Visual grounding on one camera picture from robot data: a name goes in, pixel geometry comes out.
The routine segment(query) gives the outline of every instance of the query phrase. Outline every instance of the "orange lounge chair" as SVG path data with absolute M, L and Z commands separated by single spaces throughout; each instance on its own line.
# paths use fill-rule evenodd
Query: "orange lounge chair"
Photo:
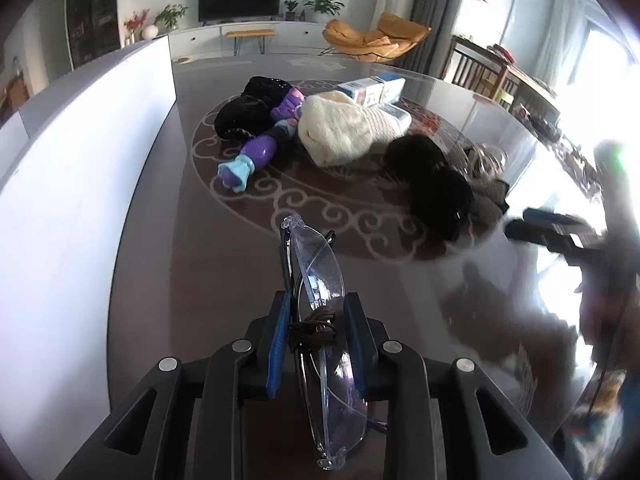
M 378 28 L 363 34 L 340 20 L 326 24 L 322 36 L 339 52 L 358 61 L 387 62 L 402 56 L 431 31 L 390 12 L 383 12 Z

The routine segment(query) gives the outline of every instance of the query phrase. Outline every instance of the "glossy table surface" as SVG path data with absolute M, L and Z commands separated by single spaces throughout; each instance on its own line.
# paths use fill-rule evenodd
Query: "glossy table surface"
M 140 177 L 116 264 L 112 404 L 161 358 L 209 356 L 267 313 L 283 287 L 277 227 L 298 212 L 318 230 L 337 232 L 334 251 L 346 290 L 359 293 L 367 315 L 383 321 L 392 338 L 432 359 L 473 359 L 543 437 L 553 434 L 593 372 L 591 349 L 576 328 L 579 269 L 542 248 L 513 244 L 501 225 L 472 227 L 454 244 L 434 239 L 408 214 L 406 184 L 386 173 L 375 153 L 321 170 L 292 147 L 254 175 L 244 194 L 217 181 L 218 163 L 233 158 L 239 145 L 218 139 L 213 119 L 251 76 L 286 79 L 309 94 L 388 70 L 407 79 L 400 104 L 414 118 L 412 130 L 445 149 L 477 142 L 507 153 L 507 218 L 546 206 L 603 227 L 601 206 L 586 201 L 552 154 L 505 110 L 465 89 L 328 56 L 176 64 L 177 105 Z M 267 413 L 263 405 L 247 406 L 252 424 L 266 424 L 274 435 L 270 444 L 250 442 L 257 455 L 288 457 L 287 446 L 296 455 L 286 466 L 284 457 L 265 458 L 264 476 L 256 478 L 298 478 L 302 469 L 312 478 L 322 474 L 308 430 L 295 437 L 305 432 L 298 409 L 296 393 L 286 388 Z M 367 435 L 335 475 L 379 478 L 383 440 Z

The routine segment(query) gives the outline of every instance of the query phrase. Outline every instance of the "purple and teal toy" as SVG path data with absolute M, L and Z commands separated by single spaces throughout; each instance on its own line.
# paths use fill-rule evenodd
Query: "purple and teal toy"
M 271 109 L 271 118 L 276 121 L 275 126 L 247 142 L 234 160 L 218 166 L 218 176 L 224 187 L 236 193 L 246 189 L 249 177 L 255 170 L 260 170 L 270 163 L 278 145 L 288 142 L 296 135 L 300 107 L 304 101 L 305 97 L 300 90 L 293 88 L 279 106 Z

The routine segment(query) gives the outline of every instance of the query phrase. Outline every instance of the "tv cabinet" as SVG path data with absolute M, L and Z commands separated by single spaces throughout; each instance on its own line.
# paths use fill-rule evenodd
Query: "tv cabinet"
M 204 27 L 174 30 L 169 33 L 171 58 L 190 60 L 207 57 L 232 57 L 234 40 L 226 38 L 228 32 L 271 28 L 275 36 L 266 38 L 268 54 L 319 54 L 329 44 L 322 37 L 323 23 L 311 22 L 242 22 L 220 23 Z M 259 54 L 257 43 L 242 46 L 242 54 Z

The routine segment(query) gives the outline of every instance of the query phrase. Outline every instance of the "potted plant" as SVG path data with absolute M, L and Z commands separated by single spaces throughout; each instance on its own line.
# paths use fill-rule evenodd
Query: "potted plant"
M 344 7 L 344 3 L 339 0 L 306 0 L 305 7 L 311 7 L 316 16 L 316 22 L 326 23 L 340 15 L 340 9 Z
M 188 8 L 183 4 L 169 4 L 158 13 L 154 23 L 163 22 L 167 31 L 177 30 L 178 18 L 183 17 Z
M 141 14 L 134 12 L 131 17 L 126 22 L 124 22 L 124 26 L 129 33 L 129 43 L 125 42 L 125 44 L 135 43 L 136 40 L 140 39 L 140 29 L 142 28 L 142 25 L 145 24 L 145 20 L 148 14 L 149 9 L 143 10 Z
M 296 7 L 298 2 L 296 0 L 284 0 L 284 4 L 287 7 L 287 12 L 284 13 L 284 19 L 287 22 L 294 22 L 296 20 Z

